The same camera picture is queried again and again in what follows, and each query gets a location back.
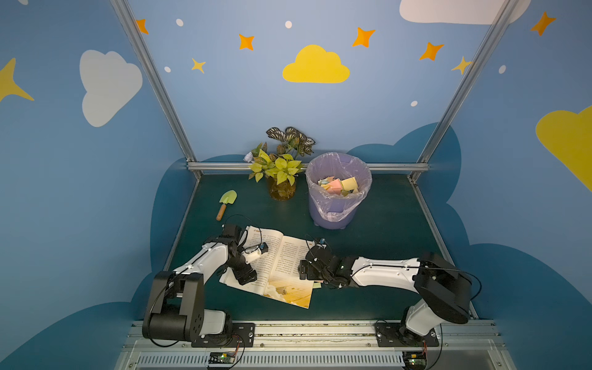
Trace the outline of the book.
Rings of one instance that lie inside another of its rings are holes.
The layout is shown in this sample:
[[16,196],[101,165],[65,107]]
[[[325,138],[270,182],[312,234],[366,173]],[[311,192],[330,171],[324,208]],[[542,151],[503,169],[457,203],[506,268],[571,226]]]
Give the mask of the book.
[[250,261],[250,266],[257,272],[257,280],[241,285],[234,277],[234,272],[228,270],[222,274],[219,282],[231,288],[308,309],[314,282],[300,279],[298,267],[313,243],[285,236],[272,229],[249,226],[246,231],[248,234],[243,237],[246,248],[254,248],[261,242],[268,246],[266,253],[259,254],[257,259]]

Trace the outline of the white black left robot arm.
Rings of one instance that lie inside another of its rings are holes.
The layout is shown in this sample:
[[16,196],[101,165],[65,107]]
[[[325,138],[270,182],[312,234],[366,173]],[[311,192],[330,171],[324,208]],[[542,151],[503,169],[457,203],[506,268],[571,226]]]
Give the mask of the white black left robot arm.
[[257,280],[251,263],[269,248],[262,237],[248,246],[248,236],[248,230],[226,224],[222,234],[208,238],[186,264],[159,272],[143,319],[143,337],[160,348],[178,342],[194,348],[249,347],[253,325],[234,325],[225,311],[205,308],[205,285],[218,270],[230,271],[240,285]]

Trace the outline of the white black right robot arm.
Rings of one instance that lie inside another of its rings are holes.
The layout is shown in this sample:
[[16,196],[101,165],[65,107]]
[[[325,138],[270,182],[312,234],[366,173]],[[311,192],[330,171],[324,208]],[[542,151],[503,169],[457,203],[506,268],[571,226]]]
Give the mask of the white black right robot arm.
[[384,286],[418,294],[420,301],[404,311],[396,329],[403,342],[418,342],[445,322],[465,325],[470,320],[472,276],[438,254],[395,261],[341,258],[325,245],[315,245],[300,261],[298,272],[302,280],[337,289]]

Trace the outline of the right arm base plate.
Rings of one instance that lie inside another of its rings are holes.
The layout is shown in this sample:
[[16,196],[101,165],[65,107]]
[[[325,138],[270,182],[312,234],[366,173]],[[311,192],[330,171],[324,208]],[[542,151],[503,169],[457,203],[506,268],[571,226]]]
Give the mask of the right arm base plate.
[[436,331],[431,329],[428,335],[420,336],[408,330],[400,322],[379,320],[374,324],[379,347],[439,347]]

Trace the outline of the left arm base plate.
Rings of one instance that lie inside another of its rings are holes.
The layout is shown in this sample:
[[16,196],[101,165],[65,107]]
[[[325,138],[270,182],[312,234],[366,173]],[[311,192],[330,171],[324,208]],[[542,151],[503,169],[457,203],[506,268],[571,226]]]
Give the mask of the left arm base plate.
[[191,342],[192,348],[252,348],[256,325],[253,322],[232,323],[217,335],[205,335]]

